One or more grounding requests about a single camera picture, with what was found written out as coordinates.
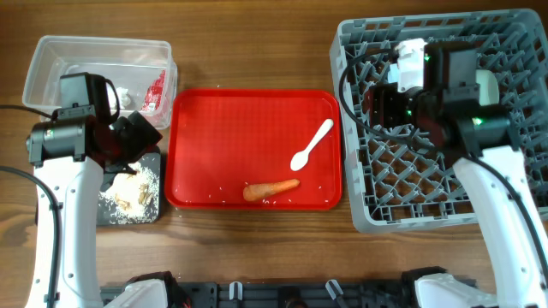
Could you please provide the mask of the orange carrot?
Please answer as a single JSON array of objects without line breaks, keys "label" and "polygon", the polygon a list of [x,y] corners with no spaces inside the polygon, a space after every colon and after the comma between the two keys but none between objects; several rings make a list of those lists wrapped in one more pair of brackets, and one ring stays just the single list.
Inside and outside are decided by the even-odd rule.
[{"label": "orange carrot", "polygon": [[297,179],[274,183],[252,184],[243,189],[243,198],[248,202],[254,202],[270,196],[284,193],[297,188],[301,182]]}]

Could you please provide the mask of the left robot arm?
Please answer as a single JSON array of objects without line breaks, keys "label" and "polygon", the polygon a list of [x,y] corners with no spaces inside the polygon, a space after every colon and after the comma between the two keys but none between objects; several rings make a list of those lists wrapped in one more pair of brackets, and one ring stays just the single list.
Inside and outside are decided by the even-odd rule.
[{"label": "left robot arm", "polygon": [[28,139],[37,203],[29,307],[103,307],[96,264],[99,193],[156,146],[161,133],[139,112],[110,107],[110,80],[67,74],[61,108]]}]

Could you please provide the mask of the red sauce packet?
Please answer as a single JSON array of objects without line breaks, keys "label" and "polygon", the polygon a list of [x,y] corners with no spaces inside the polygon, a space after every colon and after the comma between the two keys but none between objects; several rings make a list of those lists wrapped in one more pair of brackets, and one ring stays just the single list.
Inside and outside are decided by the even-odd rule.
[{"label": "red sauce packet", "polygon": [[155,127],[164,129],[168,118],[169,107],[164,93],[166,71],[150,84],[140,109],[141,114]]}]

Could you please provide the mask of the white napkin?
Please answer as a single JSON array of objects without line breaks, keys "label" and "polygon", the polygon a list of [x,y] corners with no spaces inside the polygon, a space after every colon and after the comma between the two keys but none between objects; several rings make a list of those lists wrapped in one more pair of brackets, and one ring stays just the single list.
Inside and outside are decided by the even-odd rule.
[{"label": "white napkin", "polygon": [[116,95],[119,98],[119,103],[122,110],[125,110],[132,103],[132,99],[128,94],[127,88],[117,87]]}]

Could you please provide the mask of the white plastic spoon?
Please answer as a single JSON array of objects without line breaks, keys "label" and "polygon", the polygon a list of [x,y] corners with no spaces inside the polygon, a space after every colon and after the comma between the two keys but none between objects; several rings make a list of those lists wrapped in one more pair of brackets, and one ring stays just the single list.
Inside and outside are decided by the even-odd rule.
[{"label": "white plastic spoon", "polygon": [[303,169],[308,162],[309,155],[314,147],[321,141],[321,139],[332,129],[334,121],[332,119],[326,119],[318,128],[317,132],[313,135],[308,145],[302,150],[296,152],[291,161],[290,169],[292,171],[299,171]]}]

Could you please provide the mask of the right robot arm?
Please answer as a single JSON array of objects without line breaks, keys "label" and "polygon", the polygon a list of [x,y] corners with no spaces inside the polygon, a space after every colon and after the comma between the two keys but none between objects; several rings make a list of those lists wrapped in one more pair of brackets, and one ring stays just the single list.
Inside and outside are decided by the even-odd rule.
[{"label": "right robot arm", "polygon": [[474,209],[495,276],[482,293],[446,274],[414,282],[421,307],[544,307],[547,235],[533,202],[518,131],[498,102],[494,76],[477,67],[466,42],[428,44],[417,38],[385,50],[396,78],[374,86],[364,104],[367,128],[385,135],[411,124],[429,148],[454,158],[456,179]]}]

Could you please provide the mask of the mint green bowl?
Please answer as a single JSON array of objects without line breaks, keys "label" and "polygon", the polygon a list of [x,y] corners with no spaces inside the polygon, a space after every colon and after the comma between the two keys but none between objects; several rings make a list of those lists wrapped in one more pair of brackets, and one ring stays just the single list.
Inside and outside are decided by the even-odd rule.
[{"label": "mint green bowl", "polygon": [[478,69],[476,82],[479,84],[479,104],[481,106],[499,104],[500,92],[496,76],[492,71]]}]

